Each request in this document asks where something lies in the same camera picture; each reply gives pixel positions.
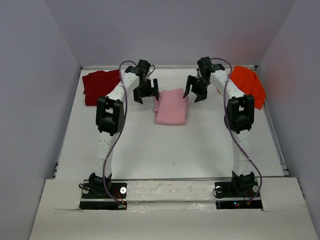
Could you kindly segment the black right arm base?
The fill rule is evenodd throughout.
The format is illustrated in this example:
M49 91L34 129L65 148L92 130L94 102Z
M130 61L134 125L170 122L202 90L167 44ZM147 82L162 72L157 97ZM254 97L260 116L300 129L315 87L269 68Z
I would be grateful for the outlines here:
M232 173L231 180L214 183L212 194L216 198L215 205L218 210L261 210L263 204L258 189L258 182L253 172L239 176Z

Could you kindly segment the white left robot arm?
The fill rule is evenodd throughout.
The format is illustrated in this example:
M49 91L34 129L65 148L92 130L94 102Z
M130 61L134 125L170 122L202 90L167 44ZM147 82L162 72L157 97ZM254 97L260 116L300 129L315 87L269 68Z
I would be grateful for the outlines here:
M137 65L128 66L124 73L119 74L120 82L117 86L97 100L95 124L100 140L93 173L98 177L109 177L112 174L113 149L125 127L130 94L139 104L143 104L143 98L159 98L158 80L149 78L152 66L143 59Z

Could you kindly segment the pink t shirt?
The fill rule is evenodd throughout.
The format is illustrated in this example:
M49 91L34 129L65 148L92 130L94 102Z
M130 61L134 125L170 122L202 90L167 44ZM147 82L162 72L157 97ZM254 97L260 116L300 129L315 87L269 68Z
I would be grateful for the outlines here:
M155 124L183 126L187 124L187 112L189 97L184 96L182 88L163 90L159 93L158 99L153 98Z

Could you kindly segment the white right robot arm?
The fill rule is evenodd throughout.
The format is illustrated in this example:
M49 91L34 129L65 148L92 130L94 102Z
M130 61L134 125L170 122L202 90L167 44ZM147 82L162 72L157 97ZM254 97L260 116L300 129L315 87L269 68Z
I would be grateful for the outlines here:
M208 86L213 85L223 97L224 124L232 137L233 169L236 176L250 175L254 167L249 157L249 136L255 117L255 99L245 94L230 79L233 69L226 72L213 58L202 57L197 61L197 76L189 75L183 98L190 92L196 95L195 103L207 99Z

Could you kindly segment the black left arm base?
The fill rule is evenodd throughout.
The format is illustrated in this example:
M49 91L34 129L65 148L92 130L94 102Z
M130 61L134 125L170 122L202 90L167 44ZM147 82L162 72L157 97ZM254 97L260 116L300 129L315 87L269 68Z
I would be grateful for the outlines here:
M103 180L92 173L88 179L78 184L81 189L79 208L81 210L126 210L128 184L112 181L111 177Z

